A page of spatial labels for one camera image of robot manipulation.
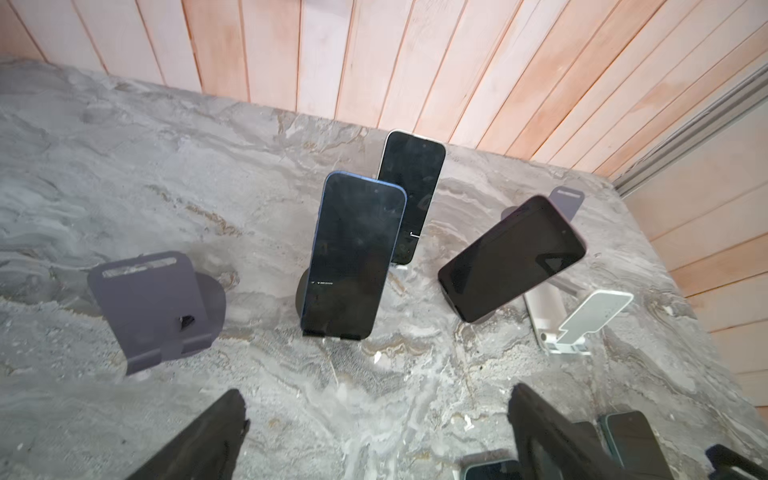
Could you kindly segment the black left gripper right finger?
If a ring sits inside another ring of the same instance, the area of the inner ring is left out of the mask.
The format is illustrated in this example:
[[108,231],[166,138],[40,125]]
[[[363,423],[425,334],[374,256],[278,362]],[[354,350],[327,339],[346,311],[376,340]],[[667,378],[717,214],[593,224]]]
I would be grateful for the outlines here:
[[524,479],[542,477],[543,453],[562,473],[575,479],[633,477],[525,383],[513,387],[507,417]]

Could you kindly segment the white folding stand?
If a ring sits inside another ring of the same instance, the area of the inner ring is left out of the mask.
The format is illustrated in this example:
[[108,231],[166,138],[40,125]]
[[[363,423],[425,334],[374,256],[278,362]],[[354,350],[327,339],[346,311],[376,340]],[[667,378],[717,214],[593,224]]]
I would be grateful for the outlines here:
[[539,347],[548,355],[591,356],[586,336],[600,332],[633,300],[629,292],[544,282],[523,295]]

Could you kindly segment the pink-edged phone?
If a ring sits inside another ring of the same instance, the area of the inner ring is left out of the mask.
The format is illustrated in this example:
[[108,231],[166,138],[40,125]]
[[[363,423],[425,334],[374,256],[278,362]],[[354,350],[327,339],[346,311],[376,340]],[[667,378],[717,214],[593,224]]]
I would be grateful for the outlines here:
[[581,261],[587,245],[557,207],[535,195],[438,272],[448,303],[477,322]]

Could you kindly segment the blue-edged phone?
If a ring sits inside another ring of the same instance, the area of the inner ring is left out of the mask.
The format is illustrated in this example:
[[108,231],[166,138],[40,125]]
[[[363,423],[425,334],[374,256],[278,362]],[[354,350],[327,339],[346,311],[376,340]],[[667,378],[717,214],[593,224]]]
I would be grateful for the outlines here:
[[326,177],[300,312],[304,335],[370,336],[406,205],[398,185],[346,171]]

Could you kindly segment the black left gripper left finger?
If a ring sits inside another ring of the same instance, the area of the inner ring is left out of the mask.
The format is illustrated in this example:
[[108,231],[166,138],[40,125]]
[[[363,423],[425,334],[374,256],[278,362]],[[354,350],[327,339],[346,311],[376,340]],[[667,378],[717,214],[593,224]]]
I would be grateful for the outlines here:
[[237,389],[230,389],[129,477],[230,479],[250,421]]

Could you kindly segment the green-edged phone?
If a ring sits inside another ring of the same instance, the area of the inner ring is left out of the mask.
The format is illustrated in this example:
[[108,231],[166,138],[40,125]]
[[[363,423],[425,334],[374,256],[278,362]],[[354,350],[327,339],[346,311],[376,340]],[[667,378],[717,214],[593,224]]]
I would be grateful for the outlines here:
[[517,460],[505,459],[481,462],[463,468],[461,480],[522,480]]

